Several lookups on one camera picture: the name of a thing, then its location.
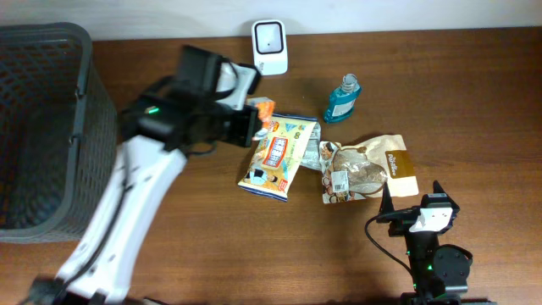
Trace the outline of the small orange snack packet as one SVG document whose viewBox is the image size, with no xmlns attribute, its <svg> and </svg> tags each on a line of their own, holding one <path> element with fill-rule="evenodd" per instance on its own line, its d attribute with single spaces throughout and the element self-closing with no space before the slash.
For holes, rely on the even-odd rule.
<svg viewBox="0 0 542 305">
<path fill-rule="evenodd" d="M 275 101 L 268 97 L 253 97 L 246 100 L 246 105 L 256 107 L 258 110 L 257 117 L 262 122 L 262 128 L 255 133 L 252 139 L 253 141 L 262 140 L 269 133 Z"/>
</svg>

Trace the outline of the beige PanTree snack pouch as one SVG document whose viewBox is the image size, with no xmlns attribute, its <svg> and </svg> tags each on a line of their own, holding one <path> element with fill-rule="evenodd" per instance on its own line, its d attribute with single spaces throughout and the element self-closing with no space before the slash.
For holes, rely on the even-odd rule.
<svg viewBox="0 0 542 305">
<path fill-rule="evenodd" d="M 414 166 L 401 135 L 376 136 L 353 146 L 319 143 L 323 203 L 418 194 Z"/>
</svg>

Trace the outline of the silver foil snack packet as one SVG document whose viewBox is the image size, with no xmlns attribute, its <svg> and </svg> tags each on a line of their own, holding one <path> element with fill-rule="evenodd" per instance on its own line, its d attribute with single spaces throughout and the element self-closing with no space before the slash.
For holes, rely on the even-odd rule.
<svg viewBox="0 0 542 305">
<path fill-rule="evenodd" d="M 306 150 L 301 160 L 301 166 L 320 171 L 321 165 L 319 162 L 319 143 L 321 141 L 321 126 L 316 123 L 309 136 Z"/>
</svg>

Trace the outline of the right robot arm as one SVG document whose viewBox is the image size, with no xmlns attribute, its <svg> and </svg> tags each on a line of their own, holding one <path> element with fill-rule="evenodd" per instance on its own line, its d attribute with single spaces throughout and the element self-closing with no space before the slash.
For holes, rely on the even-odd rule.
<svg viewBox="0 0 542 305">
<path fill-rule="evenodd" d="M 403 237 L 408 256 L 412 292 L 404 292 L 400 304 L 463 304 L 473 255 L 466 249 L 441 244 L 439 236 L 453 226 L 459 206 L 438 181 L 417 206 L 396 210 L 387 185 L 375 221 L 389 226 L 390 237 Z"/>
</svg>

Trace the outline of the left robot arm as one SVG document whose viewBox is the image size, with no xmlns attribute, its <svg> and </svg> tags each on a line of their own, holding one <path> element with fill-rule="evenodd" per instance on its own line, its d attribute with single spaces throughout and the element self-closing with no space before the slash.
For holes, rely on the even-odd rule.
<svg viewBox="0 0 542 305">
<path fill-rule="evenodd" d="M 26 304 L 123 304 L 162 200 L 195 146 L 249 147 L 262 127 L 245 103 L 261 80 L 236 64 L 184 46 L 173 75 L 152 83 L 119 116 L 122 142 L 112 174 L 77 248 L 53 278 L 37 277 Z"/>
</svg>

